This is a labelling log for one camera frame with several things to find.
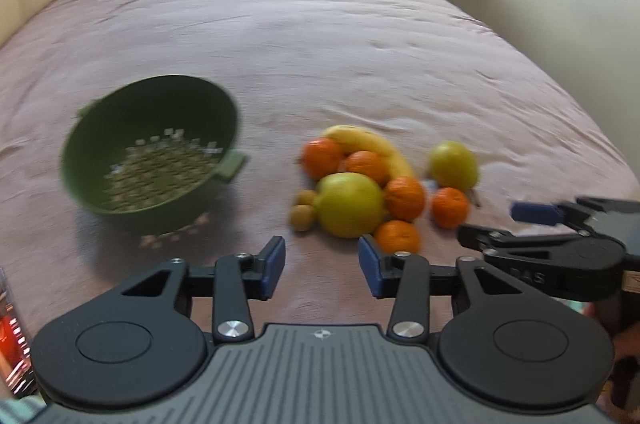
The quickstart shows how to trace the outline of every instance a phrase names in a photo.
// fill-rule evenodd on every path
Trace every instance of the gray ribbed panel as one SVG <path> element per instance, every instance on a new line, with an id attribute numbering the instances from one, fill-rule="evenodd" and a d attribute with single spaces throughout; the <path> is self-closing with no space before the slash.
<path id="1" fill-rule="evenodd" d="M 605 424 L 593 407 L 555 416 L 507 414 L 452 387 L 427 351 L 377 327 L 270 325 L 218 349 L 201 377 L 153 407 L 81 414 L 53 406 L 36 424 Z"/>

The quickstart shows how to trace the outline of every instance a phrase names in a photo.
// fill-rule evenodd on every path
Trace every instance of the black circular joint cover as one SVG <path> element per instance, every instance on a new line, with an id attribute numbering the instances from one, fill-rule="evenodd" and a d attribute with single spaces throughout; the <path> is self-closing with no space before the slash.
<path id="1" fill-rule="evenodd" d="M 613 362 L 596 322 L 543 295 L 488 296 L 442 330 L 438 356 L 455 381 L 516 410 L 589 402 Z"/>
<path id="2" fill-rule="evenodd" d="M 105 295 L 47 324 L 32 350 L 49 397 L 100 410 L 140 406 L 183 386 L 207 346 L 198 326 L 172 307 Z"/>

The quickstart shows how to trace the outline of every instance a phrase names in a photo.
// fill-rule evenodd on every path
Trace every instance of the silver screw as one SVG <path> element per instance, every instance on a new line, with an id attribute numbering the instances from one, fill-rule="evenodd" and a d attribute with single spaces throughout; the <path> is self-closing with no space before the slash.
<path id="1" fill-rule="evenodd" d="M 218 325 L 218 333 L 228 338 L 239 338 L 249 331 L 249 325 L 242 321 L 225 321 Z"/>
<path id="2" fill-rule="evenodd" d="M 416 338 L 424 333 L 424 327 L 415 321 L 401 321 L 394 325 L 393 332 L 401 338 Z"/>

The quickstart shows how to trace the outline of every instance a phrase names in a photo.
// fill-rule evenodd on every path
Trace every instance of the pile of fruit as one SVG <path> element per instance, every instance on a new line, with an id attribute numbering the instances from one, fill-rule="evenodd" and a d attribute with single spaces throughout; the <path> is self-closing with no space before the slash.
<path id="1" fill-rule="evenodd" d="M 372 233 L 388 253 L 420 251 L 412 222 L 424 211 L 427 194 L 388 140 L 364 128 L 333 126 L 303 147 L 300 165 L 318 184 L 316 191 L 296 196 L 289 213 L 294 230 L 310 230 L 317 220 L 341 238 Z M 453 229 L 468 215 L 465 193 L 478 182 L 476 159 L 460 143 L 442 143 L 431 153 L 430 175 L 441 187 L 433 195 L 431 217 Z"/>

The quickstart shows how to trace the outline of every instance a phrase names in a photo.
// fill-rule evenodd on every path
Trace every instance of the mattress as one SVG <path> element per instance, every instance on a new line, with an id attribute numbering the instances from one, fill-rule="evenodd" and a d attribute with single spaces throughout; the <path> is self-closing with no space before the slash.
<path id="1" fill-rule="evenodd" d="M 213 264 L 258 252 L 274 234 L 287 264 L 255 323 L 380 322 L 356 241 L 287 227 L 308 182 L 296 158 L 334 124 L 375 130 L 423 177 L 430 149 L 459 140 L 478 156 L 482 207 L 469 221 L 538 230 L 508 216 L 513 200 L 640 198 L 619 151 L 548 75 L 445 0 L 57 0 L 0 50 L 0 264 L 31 333 L 132 273 L 181 256 Z M 58 159 L 78 109 L 159 74 L 213 80 L 242 113 L 251 161 L 198 234 L 140 247 L 79 209 Z M 433 187 L 427 181 L 426 187 Z M 422 216 L 422 254 L 453 264 L 468 251 Z M 450 318 L 433 300 L 432 330 Z M 210 302 L 193 319 L 210 327 Z"/>

